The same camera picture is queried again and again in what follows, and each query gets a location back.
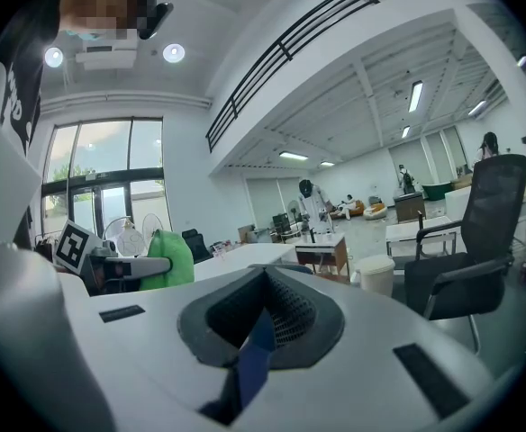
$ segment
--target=chair seat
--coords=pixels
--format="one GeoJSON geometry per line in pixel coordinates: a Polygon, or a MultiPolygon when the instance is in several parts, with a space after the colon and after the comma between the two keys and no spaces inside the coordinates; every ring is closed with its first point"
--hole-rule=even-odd
{"type": "MultiPolygon", "coordinates": [[[[405,265],[407,306],[423,315],[437,276],[473,264],[473,259],[467,253],[407,263],[405,265]]],[[[494,311],[502,301],[503,291],[503,278],[500,274],[487,275],[480,280],[454,282],[438,294],[430,320],[455,319],[494,311]]]]}

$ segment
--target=floor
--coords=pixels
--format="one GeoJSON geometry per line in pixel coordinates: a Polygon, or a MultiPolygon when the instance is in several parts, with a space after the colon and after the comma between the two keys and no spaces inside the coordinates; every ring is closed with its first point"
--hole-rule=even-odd
{"type": "MultiPolygon", "coordinates": [[[[428,218],[436,218],[445,214],[445,201],[425,202],[428,218]]],[[[521,216],[526,216],[526,203],[521,216]]],[[[394,208],[390,208],[386,219],[365,220],[363,217],[351,220],[336,220],[336,232],[345,232],[345,239],[349,249],[349,265],[363,257],[386,253],[385,227],[396,224],[397,216],[394,208]]],[[[526,223],[520,223],[516,236],[526,240],[526,223]]],[[[495,377],[505,373],[509,368],[526,358],[526,288],[519,284],[519,267],[525,257],[525,250],[516,244],[514,255],[515,265],[506,277],[506,291],[499,309],[485,315],[475,316],[479,333],[481,350],[479,357],[484,361],[495,377]]],[[[457,252],[465,251],[465,245],[458,238],[457,252]]],[[[396,254],[414,254],[413,251],[397,251],[396,254]]],[[[404,303],[403,277],[398,275],[394,281],[393,298],[404,303]]],[[[476,351],[472,338],[469,320],[450,319],[433,322],[446,333],[472,350],[476,351]]]]}

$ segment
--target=person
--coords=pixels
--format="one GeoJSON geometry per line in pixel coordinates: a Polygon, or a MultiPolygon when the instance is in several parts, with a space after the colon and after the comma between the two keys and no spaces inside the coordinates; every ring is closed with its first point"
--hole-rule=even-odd
{"type": "MultiPolygon", "coordinates": [[[[156,0],[31,0],[0,35],[0,126],[15,151],[27,155],[41,113],[43,56],[59,31],[90,39],[136,30],[152,37],[173,10],[156,0]]],[[[31,248],[27,210],[14,243],[31,248]]]]}
{"type": "Polygon", "coordinates": [[[353,196],[348,193],[347,195],[347,201],[343,202],[341,200],[341,205],[339,205],[339,210],[337,211],[337,214],[345,214],[345,219],[347,221],[351,220],[351,214],[349,213],[350,210],[355,210],[357,208],[357,204],[355,202],[355,199],[353,196]]]}
{"type": "Polygon", "coordinates": [[[477,162],[485,160],[486,158],[491,158],[495,155],[499,155],[499,147],[497,145],[497,136],[495,133],[489,131],[483,137],[483,142],[477,150],[476,157],[473,161],[473,167],[477,162]]]}
{"type": "Polygon", "coordinates": [[[405,166],[399,166],[399,173],[402,175],[399,186],[404,190],[404,194],[415,194],[415,178],[407,171],[405,166]]]}

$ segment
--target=railing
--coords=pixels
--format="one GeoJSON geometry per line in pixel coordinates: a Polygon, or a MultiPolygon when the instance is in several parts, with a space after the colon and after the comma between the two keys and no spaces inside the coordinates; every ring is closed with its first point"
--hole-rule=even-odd
{"type": "Polygon", "coordinates": [[[325,31],[345,18],[381,0],[325,0],[287,29],[257,60],[239,82],[207,131],[209,151],[237,120],[263,85],[287,62],[325,31]]]}

